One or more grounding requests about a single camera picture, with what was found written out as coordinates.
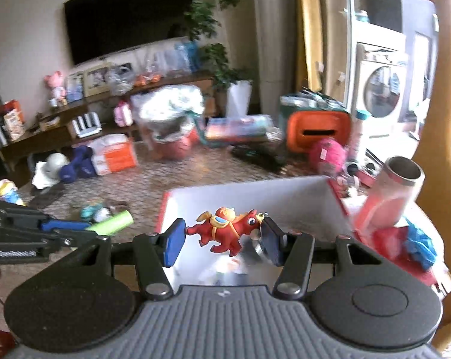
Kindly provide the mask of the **red horse toy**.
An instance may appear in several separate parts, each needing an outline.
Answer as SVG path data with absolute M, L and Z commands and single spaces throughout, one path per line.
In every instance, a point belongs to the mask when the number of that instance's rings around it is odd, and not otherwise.
M 186 235 L 200 236 L 199 245 L 207 246 L 210 241 L 217 244 L 210 251 L 214 254 L 229 252 L 235 257 L 242 249 L 241 236 L 259 234 L 265 214 L 253 209 L 237 215 L 233 208 L 221 207 L 215 212 L 203 212 L 196 219 L 196 224 L 186 227 Z

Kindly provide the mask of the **green cylinder tube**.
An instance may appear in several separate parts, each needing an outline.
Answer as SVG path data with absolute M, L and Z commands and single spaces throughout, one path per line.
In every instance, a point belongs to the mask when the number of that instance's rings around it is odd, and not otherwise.
M 117 232 L 122 231 L 133 223 L 133 216 L 131 216 L 128 210 L 125 210 L 107 220 L 91 225 L 85 230 L 95 232 L 98 236 L 114 236 Z

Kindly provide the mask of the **white blue can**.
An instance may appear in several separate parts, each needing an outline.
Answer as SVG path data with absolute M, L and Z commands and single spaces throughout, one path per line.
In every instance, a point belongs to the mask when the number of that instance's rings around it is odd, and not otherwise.
M 6 178 L 0 180 L 0 201 L 25 206 L 16 185 Z

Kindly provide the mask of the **white cardboard box red outside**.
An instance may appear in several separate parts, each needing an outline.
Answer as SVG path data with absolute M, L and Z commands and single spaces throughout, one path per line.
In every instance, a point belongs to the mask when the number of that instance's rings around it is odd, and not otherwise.
M 233 208 L 238 214 L 257 210 L 272 219 L 283 232 L 305 232 L 317 241 L 332 242 L 352 233 L 351 221 L 342 201 L 324 176 L 202 185 L 179 188 L 165 194 L 158 220 L 165 232 L 176 219 L 188 226 L 203 212 Z M 165 269 L 172 288 L 202 286 L 274 286 L 281 268 L 273 264 L 264 248 L 264 237 L 240 239 L 241 251 L 213 254 L 199 245 L 199 235 L 188 235 L 173 266 Z

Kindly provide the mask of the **dark blue dumbbell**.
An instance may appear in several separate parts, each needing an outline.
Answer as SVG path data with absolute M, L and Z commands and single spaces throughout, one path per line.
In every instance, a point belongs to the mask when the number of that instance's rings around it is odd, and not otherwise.
M 72 160 L 60 169 L 59 177 L 63 183 L 73 183 L 78 178 L 96 177 L 92 163 L 93 150 L 89 146 L 78 146 L 73 149 Z

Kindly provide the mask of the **orange white carton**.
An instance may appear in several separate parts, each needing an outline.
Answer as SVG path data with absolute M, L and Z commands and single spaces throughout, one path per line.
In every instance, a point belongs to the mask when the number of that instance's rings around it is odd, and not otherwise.
M 137 166 L 133 140 L 124 134 L 110 134 L 88 144 L 92 165 L 98 176 L 105 176 Z

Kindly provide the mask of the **pink fluffy ball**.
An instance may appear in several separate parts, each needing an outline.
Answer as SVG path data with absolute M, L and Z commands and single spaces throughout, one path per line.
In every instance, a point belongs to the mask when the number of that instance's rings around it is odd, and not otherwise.
M 318 174 L 336 177 L 345 164 L 346 150 L 335 139 L 323 138 L 313 145 L 308 160 Z

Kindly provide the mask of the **orange snack box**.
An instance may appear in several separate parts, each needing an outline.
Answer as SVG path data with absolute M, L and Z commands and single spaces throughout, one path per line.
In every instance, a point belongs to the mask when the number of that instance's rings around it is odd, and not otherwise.
M 12 100 L 1 105 L 0 118 L 3 120 L 10 141 L 19 140 L 24 135 L 25 119 L 19 101 Z

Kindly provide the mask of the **wooden tv cabinet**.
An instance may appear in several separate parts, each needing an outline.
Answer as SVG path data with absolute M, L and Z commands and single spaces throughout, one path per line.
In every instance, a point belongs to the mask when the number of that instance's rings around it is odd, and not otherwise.
M 157 82 L 134 87 L 122 96 L 103 92 L 76 101 L 39 118 L 37 132 L 25 132 L 19 139 L 0 147 L 0 158 L 9 171 L 30 154 L 58 151 L 89 139 L 111 133 L 131 135 L 138 130 L 135 124 L 120 127 L 114 121 L 114 107 L 121 101 L 129 101 L 139 93 L 156 91 L 168 85 L 192 84 L 200 88 L 206 98 L 206 115 L 216 113 L 213 77 L 209 72 L 196 72 L 187 76 L 163 78 Z

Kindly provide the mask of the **pink steel tumbler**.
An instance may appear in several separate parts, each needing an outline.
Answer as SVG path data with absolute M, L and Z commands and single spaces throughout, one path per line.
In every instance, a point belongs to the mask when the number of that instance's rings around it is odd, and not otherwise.
M 355 231 L 365 233 L 369 225 L 394 227 L 407 205 L 416 200 L 424 179 L 424 170 L 415 161 L 403 156 L 387 159 L 355 217 Z

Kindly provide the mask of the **orange green tissue box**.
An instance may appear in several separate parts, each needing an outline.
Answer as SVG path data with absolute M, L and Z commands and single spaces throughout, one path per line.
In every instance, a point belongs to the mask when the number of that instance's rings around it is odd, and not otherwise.
M 351 116 L 328 96 L 299 92 L 280 97 L 278 125 L 287 149 L 305 154 L 321 139 L 332 138 L 345 146 L 351 133 Z

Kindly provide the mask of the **white plastic bag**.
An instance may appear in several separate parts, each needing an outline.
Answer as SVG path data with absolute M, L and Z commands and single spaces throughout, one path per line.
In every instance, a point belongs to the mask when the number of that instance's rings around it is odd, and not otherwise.
M 201 115 L 205 110 L 205 100 L 195 85 L 167 85 L 132 95 L 131 108 L 133 119 L 139 126 L 159 131 L 181 125 L 190 114 Z

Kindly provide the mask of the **blue plastic bag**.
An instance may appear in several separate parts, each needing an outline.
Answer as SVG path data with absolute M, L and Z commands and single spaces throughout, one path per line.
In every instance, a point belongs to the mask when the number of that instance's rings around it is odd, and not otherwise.
M 411 258 L 420 264 L 424 271 L 428 271 L 436 263 L 438 253 L 433 245 L 433 240 L 422 230 L 415 226 L 409 219 L 405 248 Z

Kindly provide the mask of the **framed photo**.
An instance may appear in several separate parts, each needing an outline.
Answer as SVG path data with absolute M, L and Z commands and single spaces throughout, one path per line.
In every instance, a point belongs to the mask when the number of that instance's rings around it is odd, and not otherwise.
M 110 63 L 102 63 L 83 72 L 84 96 L 94 96 L 108 91 L 106 75 L 110 67 Z

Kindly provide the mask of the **black wall television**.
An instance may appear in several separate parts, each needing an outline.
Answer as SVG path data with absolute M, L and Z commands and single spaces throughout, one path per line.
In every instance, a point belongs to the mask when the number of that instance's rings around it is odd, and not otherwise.
M 187 35 L 192 0 L 69 0 L 64 4 L 75 65 Z

